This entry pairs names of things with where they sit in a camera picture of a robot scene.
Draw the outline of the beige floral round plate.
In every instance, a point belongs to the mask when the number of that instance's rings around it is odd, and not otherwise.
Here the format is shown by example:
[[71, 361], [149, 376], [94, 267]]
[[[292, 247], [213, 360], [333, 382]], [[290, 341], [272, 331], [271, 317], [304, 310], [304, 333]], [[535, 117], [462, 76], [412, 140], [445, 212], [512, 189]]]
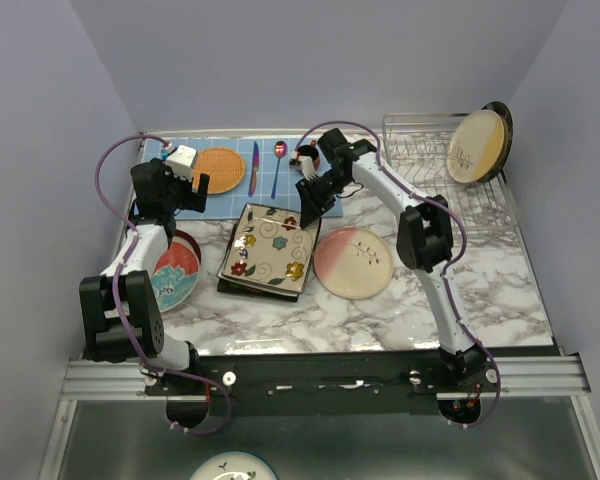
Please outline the beige floral round plate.
[[373, 297], [389, 284], [393, 255], [371, 231], [342, 227], [326, 234], [313, 258], [314, 272], [332, 294], [350, 300]]

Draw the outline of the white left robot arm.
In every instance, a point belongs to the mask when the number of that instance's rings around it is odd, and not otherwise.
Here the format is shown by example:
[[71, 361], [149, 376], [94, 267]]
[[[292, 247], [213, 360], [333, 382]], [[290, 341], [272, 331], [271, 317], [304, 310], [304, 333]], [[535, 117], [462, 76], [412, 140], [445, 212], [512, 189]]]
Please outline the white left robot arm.
[[168, 370], [168, 384], [189, 395], [200, 387], [202, 372], [193, 346], [165, 333], [151, 275], [172, 244], [175, 214], [205, 210], [210, 177], [202, 175], [194, 189], [158, 159], [134, 166], [131, 177], [135, 203], [122, 217], [122, 249], [100, 275], [79, 285], [87, 357], [109, 363], [138, 359], [148, 369]]

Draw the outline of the red rimmed round plate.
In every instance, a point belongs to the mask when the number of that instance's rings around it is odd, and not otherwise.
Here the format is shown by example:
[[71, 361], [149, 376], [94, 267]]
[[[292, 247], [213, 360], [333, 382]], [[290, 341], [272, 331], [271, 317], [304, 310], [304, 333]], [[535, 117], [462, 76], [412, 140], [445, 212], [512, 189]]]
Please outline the red rimmed round plate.
[[198, 264], [202, 263], [201, 248], [198, 242], [190, 234], [181, 230], [177, 230], [175, 232], [175, 238], [178, 239], [180, 243], [188, 245], [190, 249], [195, 253], [198, 259]]

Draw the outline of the black teal square plate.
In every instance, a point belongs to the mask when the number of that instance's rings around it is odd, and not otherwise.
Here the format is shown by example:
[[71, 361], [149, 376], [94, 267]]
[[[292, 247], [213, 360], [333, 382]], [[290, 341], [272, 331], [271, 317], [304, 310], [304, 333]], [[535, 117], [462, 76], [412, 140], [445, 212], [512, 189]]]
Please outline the black teal square plate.
[[240, 285], [237, 283], [229, 282], [224, 279], [218, 280], [217, 291], [219, 293], [229, 294], [233, 296], [240, 296], [250, 299], [271, 299], [271, 300], [279, 300], [284, 302], [296, 303], [298, 301], [298, 296], [287, 296], [281, 295], [278, 293], [262, 291], [250, 287], [246, 287], [244, 285]]

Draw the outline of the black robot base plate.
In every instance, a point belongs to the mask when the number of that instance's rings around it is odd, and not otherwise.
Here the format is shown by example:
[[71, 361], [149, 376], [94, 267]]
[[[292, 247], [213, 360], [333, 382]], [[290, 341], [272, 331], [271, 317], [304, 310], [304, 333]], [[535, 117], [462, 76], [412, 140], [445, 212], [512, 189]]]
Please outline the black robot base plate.
[[499, 395], [493, 361], [478, 347], [458, 358], [434, 350], [197, 358], [188, 374], [148, 373], [177, 420], [409, 413], [473, 424], [482, 398]]

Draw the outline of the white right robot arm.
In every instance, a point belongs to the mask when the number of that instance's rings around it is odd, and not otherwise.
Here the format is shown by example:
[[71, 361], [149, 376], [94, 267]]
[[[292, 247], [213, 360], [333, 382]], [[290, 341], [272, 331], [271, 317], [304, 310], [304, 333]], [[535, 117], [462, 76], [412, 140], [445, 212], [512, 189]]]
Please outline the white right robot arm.
[[369, 189], [396, 217], [398, 257], [415, 272], [430, 303], [443, 361], [439, 370], [442, 384], [460, 392], [492, 370], [493, 383], [500, 388], [498, 364], [464, 321], [452, 266], [466, 251], [467, 233], [447, 201], [426, 195], [400, 177], [381, 159], [378, 143], [351, 143], [334, 128], [322, 134], [317, 144], [330, 169], [296, 184], [300, 226], [306, 228], [320, 219], [349, 184], [356, 182]]

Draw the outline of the white red rimmed plate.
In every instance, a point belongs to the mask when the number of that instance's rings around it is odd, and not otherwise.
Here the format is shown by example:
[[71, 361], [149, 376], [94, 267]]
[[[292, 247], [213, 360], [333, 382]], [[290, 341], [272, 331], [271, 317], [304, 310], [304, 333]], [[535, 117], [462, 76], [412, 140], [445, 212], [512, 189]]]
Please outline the white red rimmed plate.
[[173, 242], [160, 257], [151, 275], [151, 285], [161, 313], [181, 304], [192, 293], [200, 260], [187, 243]]

